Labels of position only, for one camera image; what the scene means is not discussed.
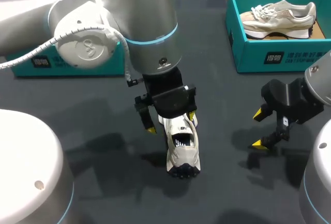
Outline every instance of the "shoe laces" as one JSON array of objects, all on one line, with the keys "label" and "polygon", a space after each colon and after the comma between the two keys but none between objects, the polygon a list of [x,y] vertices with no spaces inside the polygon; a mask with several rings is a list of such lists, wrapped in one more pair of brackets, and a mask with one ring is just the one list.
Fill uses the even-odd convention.
[{"label": "shoe laces", "polygon": [[259,18],[265,19],[266,17],[276,16],[275,9],[268,9],[268,6],[271,4],[267,4],[265,6],[258,5],[255,8],[251,8],[254,18],[258,20]]}]

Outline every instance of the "shoe insole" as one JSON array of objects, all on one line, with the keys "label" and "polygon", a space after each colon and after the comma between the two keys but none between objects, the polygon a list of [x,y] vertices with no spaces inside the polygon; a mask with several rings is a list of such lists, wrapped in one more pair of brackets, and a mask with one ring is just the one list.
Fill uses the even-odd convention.
[{"label": "shoe insole", "polygon": [[172,136],[172,141],[176,147],[178,146],[193,146],[194,143],[191,135],[188,133],[178,133]]}]

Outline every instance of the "robotic arm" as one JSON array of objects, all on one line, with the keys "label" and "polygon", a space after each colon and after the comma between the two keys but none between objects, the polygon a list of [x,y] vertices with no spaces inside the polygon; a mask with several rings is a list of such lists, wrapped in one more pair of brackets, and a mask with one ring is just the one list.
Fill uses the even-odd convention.
[{"label": "robotic arm", "polygon": [[[110,59],[120,42],[128,85],[146,86],[147,94],[136,97],[135,107],[147,130],[155,131],[149,106],[164,118],[197,109],[195,87],[183,85],[177,68],[182,56],[173,0],[0,0],[0,8],[0,56],[39,46],[0,69],[51,45],[68,64],[93,68]],[[129,63],[141,79],[131,78]]]},{"label": "robotic arm", "polygon": [[331,51],[305,71],[305,77],[284,84],[271,80],[262,87],[265,103],[253,117],[260,122],[273,111],[277,113],[276,131],[262,137],[252,146],[257,149],[271,149],[276,143],[290,138],[292,123],[303,124],[331,106]]}]

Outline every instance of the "white sneaker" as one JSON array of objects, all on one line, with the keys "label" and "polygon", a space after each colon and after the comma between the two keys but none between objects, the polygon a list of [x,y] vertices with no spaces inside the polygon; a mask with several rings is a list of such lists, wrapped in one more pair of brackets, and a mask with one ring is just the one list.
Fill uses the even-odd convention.
[{"label": "white sneaker", "polygon": [[189,178],[200,173],[199,141],[196,126],[197,117],[193,120],[184,114],[173,119],[159,116],[167,135],[167,171],[174,177]]},{"label": "white sneaker", "polygon": [[307,39],[316,20],[316,6],[292,5],[285,0],[278,3],[258,5],[252,11],[242,13],[241,21],[248,37],[263,39],[271,33]]}]

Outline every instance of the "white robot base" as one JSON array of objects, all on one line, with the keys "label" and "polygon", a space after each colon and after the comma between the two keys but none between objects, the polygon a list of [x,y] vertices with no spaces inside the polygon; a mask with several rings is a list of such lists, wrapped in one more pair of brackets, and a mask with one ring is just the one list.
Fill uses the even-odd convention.
[{"label": "white robot base", "polygon": [[301,214],[307,224],[331,223],[331,121],[319,133],[299,192]]},{"label": "white robot base", "polygon": [[41,120],[0,110],[0,224],[76,224],[74,184],[54,132]]}]

